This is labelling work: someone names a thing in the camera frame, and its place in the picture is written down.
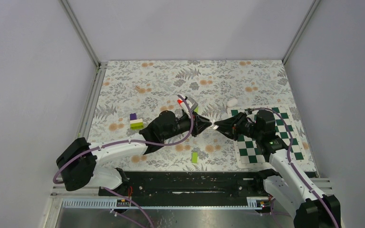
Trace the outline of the white oval earbud charging case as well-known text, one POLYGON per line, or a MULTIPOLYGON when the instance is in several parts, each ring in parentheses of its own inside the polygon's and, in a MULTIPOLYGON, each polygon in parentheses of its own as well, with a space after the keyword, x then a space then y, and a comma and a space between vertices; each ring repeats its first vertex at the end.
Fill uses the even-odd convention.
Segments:
POLYGON ((231 107, 235 107, 237 104, 238 104, 238 100, 237 100, 236 98, 234 98, 234 99, 229 100, 229 101, 226 103, 226 106, 227 106, 228 108, 231 108, 231 107))

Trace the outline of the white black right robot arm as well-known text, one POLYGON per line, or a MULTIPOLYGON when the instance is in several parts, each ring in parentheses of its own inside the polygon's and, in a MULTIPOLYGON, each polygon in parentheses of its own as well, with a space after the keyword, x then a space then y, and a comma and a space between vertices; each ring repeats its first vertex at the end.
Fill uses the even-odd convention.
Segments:
POLYGON ((253 183, 261 196, 272 196, 293 218, 296 228, 341 227, 340 202, 325 194, 297 165, 291 155, 294 137, 288 125, 289 143, 277 135, 276 117, 282 115, 270 108, 248 109, 228 119, 216 121, 214 127, 234 141, 243 135, 255 141, 257 149, 272 167, 259 171, 253 183))

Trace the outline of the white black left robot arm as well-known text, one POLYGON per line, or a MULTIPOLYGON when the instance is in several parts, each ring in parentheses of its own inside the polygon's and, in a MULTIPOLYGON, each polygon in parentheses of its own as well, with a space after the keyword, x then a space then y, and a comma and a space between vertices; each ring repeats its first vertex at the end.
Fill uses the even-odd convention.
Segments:
POLYGON ((77 138, 57 158, 58 173, 53 182, 64 184, 67 191, 86 186, 105 187, 123 195, 128 191, 128 183, 122 170, 106 169, 102 164, 153 153, 167 146, 165 140, 180 134, 195 137, 212 125, 211 120, 196 112, 177 118, 174 112, 163 111, 146 128, 123 140, 89 143, 84 137, 77 138))

